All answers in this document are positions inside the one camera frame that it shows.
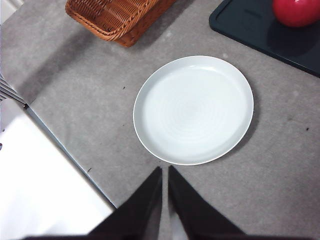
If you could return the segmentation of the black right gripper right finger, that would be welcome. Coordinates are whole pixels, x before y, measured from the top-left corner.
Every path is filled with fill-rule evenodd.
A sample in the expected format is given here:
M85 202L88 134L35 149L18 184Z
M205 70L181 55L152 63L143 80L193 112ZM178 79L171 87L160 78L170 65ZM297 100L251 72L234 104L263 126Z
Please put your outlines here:
M190 240L240 240L248 237L205 201L172 165L168 168L168 198Z

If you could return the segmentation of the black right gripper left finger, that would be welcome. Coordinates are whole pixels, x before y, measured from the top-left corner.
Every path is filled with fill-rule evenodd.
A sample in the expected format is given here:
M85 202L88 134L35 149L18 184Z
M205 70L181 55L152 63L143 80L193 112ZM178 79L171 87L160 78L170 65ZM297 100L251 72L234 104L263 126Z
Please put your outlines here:
M90 240L157 240L162 212L162 169L156 167L136 191L87 236Z

